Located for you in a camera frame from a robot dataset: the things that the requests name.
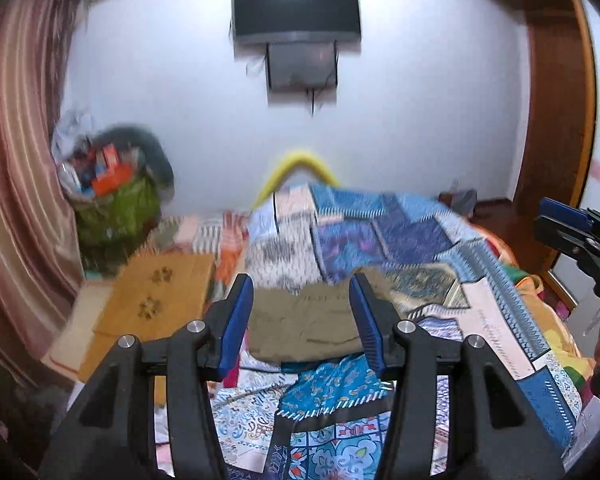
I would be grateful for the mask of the brown wooden door frame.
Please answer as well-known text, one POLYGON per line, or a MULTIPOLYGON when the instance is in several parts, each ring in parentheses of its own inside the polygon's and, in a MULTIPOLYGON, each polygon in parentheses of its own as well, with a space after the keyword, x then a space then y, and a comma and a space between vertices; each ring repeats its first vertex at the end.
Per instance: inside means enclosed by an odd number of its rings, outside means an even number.
POLYGON ((541 274, 556 252, 533 236, 542 198, 580 203, 593 151, 596 75, 582 0, 496 0, 521 13, 529 111, 513 212, 504 238, 520 266, 541 274))

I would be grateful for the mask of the blue patchwork quilt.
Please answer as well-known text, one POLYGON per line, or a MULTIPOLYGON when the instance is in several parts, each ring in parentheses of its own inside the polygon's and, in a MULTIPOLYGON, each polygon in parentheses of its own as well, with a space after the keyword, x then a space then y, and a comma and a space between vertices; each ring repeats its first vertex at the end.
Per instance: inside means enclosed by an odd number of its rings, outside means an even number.
POLYGON ((577 387, 488 243, 429 198, 310 184, 253 214, 210 403, 225 479, 558 479, 577 387))

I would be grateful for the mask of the green bag of clutter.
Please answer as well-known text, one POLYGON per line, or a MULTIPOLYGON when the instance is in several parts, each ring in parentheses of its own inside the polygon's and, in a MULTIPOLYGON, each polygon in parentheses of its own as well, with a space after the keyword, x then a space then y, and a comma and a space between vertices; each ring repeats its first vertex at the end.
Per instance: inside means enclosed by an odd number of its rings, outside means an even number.
POLYGON ((161 217, 154 180, 137 148, 101 148, 87 142, 57 166, 76 217, 84 270, 114 275, 146 240, 161 217))

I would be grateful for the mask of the khaki olive pants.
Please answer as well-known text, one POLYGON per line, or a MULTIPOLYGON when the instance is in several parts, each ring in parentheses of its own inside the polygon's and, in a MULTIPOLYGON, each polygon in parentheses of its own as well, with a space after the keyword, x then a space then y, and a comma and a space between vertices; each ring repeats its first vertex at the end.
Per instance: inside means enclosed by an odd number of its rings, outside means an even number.
POLYGON ((342 358, 363 350, 349 302, 349 283, 309 284, 296 294, 257 288, 248 322, 248 349, 270 364, 342 358))

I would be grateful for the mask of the black box under television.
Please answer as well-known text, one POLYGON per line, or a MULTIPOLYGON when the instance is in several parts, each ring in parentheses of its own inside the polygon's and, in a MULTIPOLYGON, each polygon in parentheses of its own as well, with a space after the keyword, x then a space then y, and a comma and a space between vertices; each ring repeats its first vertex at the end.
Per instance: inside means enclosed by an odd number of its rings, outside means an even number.
POLYGON ((265 59, 272 92, 313 92, 338 86, 336 42, 268 44, 265 59))

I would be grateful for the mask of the yellow curved bed rail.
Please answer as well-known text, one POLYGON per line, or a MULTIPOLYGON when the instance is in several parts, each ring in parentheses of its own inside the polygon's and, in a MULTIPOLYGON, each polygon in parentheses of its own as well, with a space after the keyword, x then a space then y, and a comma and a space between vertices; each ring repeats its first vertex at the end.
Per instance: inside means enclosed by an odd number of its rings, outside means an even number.
POLYGON ((310 151, 291 151, 285 154, 279 161, 279 164, 273 170, 272 174, 265 181, 265 184, 260 189, 258 196, 252 206, 251 210, 255 210, 260 207, 268 198, 288 180, 290 176, 296 174, 299 171, 305 171, 323 184, 330 186, 339 186, 340 181, 336 178, 335 174, 326 165, 323 159, 310 151))

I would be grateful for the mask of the striped pink curtain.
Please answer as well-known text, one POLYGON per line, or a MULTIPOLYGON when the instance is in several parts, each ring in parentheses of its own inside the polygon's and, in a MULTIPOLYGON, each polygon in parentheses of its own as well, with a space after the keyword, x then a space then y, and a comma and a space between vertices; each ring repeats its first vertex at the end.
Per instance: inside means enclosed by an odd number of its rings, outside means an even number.
POLYGON ((50 152, 80 3, 0 2, 0 360, 32 387, 83 280, 50 152))

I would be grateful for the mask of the wall mounted black television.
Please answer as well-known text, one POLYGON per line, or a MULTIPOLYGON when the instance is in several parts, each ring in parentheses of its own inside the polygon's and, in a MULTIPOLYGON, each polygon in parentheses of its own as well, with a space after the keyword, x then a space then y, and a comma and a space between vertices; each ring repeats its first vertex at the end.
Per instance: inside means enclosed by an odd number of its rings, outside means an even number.
POLYGON ((358 0, 232 0, 238 44, 357 42, 362 37, 358 0))

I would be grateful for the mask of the dark grey pillow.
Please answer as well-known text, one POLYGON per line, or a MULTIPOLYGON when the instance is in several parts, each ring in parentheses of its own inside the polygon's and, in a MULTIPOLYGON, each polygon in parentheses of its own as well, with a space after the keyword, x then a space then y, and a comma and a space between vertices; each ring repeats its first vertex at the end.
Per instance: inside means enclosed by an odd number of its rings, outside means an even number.
POLYGON ((160 202, 170 203, 175 194, 174 172, 157 137, 139 125, 115 125, 91 138, 99 150, 112 144, 118 152, 136 151, 138 164, 154 181, 160 202))

